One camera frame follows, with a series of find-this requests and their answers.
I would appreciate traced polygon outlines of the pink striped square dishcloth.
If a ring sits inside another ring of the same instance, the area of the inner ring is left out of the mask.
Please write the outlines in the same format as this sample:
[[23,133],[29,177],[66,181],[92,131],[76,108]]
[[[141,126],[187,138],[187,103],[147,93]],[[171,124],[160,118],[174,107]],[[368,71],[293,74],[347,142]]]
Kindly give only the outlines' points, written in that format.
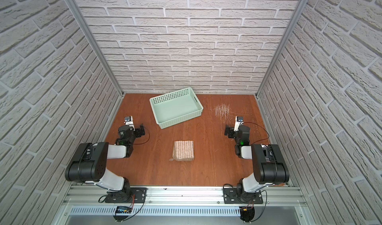
[[194,141],[177,140],[174,142],[170,161],[193,161],[195,159]]

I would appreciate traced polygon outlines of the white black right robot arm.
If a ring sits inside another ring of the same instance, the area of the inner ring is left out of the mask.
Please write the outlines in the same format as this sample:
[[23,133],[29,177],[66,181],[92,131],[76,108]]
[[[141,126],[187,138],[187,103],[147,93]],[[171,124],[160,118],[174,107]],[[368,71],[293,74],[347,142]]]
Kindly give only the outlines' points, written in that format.
[[243,125],[226,125],[224,134],[235,140],[235,153],[239,158],[252,161],[253,172],[242,178],[236,186],[236,195],[240,201],[249,202],[261,189],[289,181],[290,173],[277,144],[251,143],[250,128]]

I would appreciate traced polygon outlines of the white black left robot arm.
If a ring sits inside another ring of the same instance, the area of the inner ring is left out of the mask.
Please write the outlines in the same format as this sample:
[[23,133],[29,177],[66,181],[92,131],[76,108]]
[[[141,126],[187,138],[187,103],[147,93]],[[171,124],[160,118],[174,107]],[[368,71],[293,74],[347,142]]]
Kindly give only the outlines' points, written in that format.
[[128,179],[118,176],[106,168],[109,159],[129,158],[136,138],[145,135],[141,124],[118,128],[115,144],[108,142],[82,143],[72,156],[65,179],[70,182],[93,184],[107,190],[103,196],[105,203],[133,203],[136,201]]

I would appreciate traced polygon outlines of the mint green perforated basket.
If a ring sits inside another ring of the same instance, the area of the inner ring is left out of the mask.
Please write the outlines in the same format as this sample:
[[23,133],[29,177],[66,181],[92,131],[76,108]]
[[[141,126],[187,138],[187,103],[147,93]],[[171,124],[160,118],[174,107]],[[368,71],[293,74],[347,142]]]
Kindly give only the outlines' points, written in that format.
[[161,129],[199,117],[204,109],[191,87],[152,97],[149,101]]

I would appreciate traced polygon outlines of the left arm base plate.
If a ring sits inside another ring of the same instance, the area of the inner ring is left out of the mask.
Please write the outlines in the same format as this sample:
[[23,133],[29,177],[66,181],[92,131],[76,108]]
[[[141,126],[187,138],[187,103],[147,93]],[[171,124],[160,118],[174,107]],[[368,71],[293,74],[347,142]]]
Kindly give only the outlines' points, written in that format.
[[146,200],[146,187],[138,188],[132,187],[130,189],[125,189],[117,192],[107,192],[104,198],[105,203],[141,203],[143,204]]

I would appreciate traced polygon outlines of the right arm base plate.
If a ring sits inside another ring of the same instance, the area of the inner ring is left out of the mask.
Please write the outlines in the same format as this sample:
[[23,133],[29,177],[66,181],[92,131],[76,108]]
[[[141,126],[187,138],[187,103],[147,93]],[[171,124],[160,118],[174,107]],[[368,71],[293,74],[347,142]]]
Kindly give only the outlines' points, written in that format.
[[225,204],[263,204],[260,192],[247,193],[239,191],[236,187],[223,187],[223,199]]

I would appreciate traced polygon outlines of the aluminium front rail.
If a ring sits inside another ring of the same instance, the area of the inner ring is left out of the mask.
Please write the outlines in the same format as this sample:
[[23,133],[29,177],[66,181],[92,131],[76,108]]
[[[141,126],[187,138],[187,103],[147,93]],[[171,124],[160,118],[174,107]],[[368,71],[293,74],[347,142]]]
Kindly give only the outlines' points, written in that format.
[[[240,207],[250,204],[225,204],[223,199],[224,186],[132,186],[146,187],[146,201],[139,216],[181,216],[181,217],[234,217],[240,218]],[[260,191],[263,204],[252,204],[256,215],[260,214],[265,203],[262,217],[257,220],[270,221],[286,216],[281,212],[290,210],[293,219],[300,225],[313,225],[314,221],[307,201],[298,187],[265,187]],[[130,203],[105,203],[103,196],[106,190],[92,185],[72,185],[67,192],[62,205],[53,220],[54,225],[64,225],[70,217],[88,216],[90,222],[95,216],[113,217],[117,206],[128,206]],[[134,212],[141,203],[134,204]]]

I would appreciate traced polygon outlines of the aluminium corner post left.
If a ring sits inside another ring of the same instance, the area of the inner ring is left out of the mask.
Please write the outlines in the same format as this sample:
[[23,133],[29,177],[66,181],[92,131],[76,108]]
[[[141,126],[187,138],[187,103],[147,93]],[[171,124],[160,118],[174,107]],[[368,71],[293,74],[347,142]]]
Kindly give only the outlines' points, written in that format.
[[75,2],[75,0],[64,0],[65,3],[67,4],[68,8],[70,9],[71,13],[73,14],[73,17],[75,18],[75,20],[77,21],[81,31],[83,32],[85,38],[87,39],[89,45],[91,46],[91,48],[93,49],[96,57],[98,58],[98,60],[100,61],[103,69],[105,70],[107,76],[109,77],[112,85],[114,86],[114,88],[116,89],[118,95],[120,97],[123,97],[124,96],[124,92],[123,90],[121,89],[114,73],[112,72],[103,52],[101,51],[101,48],[95,38],[95,36],[93,35],[91,29],[90,29],[90,26],[87,24],[86,22],[86,19],[85,17],[83,16],[79,6],[77,5],[77,3]]

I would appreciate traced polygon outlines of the aluminium corner post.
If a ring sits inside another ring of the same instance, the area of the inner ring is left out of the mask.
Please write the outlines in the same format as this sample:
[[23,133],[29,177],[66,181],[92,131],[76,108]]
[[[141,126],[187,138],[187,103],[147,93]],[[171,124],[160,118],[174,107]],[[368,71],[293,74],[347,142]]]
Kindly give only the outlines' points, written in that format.
[[299,0],[298,1],[297,6],[296,6],[296,8],[295,8],[295,10],[291,16],[291,19],[290,19],[287,27],[286,27],[286,30],[283,33],[281,41],[280,41],[280,43],[276,49],[276,52],[275,52],[275,54],[271,60],[271,63],[270,63],[270,65],[266,71],[266,74],[263,77],[263,80],[262,80],[262,82],[258,88],[257,93],[255,94],[256,99],[260,98],[260,95],[261,95],[262,91],[264,90],[266,82],[268,81],[268,79],[271,75],[271,72],[273,71],[273,69],[276,65],[276,62],[277,62],[279,56],[282,54],[285,46],[287,45],[287,42],[288,42],[289,38],[291,37],[293,30],[296,27],[296,24],[297,24],[300,16],[302,15],[302,12],[304,11],[304,8],[306,7],[308,1],[309,0]]
[[114,88],[116,89],[118,95],[120,97],[123,97],[124,96],[124,92],[123,90],[121,89],[114,73],[112,72],[103,52],[101,51],[101,48],[95,38],[95,36],[93,35],[91,29],[90,29],[90,26],[87,24],[86,22],[86,19],[85,17],[83,16],[79,6],[77,5],[77,3],[75,2],[75,0],[64,0],[65,3],[67,4],[68,8],[70,9],[71,13],[73,14],[73,17],[75,18],[75,20],[77,21],[81,31],[83,32],[85,38],[87,39],[89,45],[91,46],[91,48],[93,49],[96,57],[98,58],[98,60],[100,61],[103,69],[105,70],[107,76],[109,77],[112,85],[114,86]]

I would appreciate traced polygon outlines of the aluminium corner post right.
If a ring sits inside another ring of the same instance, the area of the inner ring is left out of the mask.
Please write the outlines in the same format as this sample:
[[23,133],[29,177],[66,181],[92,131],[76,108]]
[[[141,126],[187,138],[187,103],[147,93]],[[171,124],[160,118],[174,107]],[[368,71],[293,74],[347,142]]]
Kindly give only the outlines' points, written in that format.
[[291,16],[291,19],[290,19],[287,27],[286,27],[286,30],[283,33],[281,41],[280,41],[280,43],[276,49],[276,52],[275,52],[275,54],[271,60],[271,63],[270,63],[270,65],[266,71],[266,74],[263,77],[263,80],[262,80],[262,82],[258,88],[257,93],[255,94],[256,99],[260,98],[260,95],[261,95],[262,91],[264,90],[266,82],[268,81],[268,79],[271,75],[271,72],[273,71],[273,69],[276,65],[276,62],[277,62],[279,56],[282,54],[285,46],[287,45],[287,42],[288,42],[289,38],[291,37],[293,30],[296,27],[296,24],[297,24],[300,16],[302,15],[302,12],[304,11],[304,8],[306,7],[308,1],[309,0],[299,0],[298,1],[297,6],[296,6],[296,8],[295,8],[295,10]]

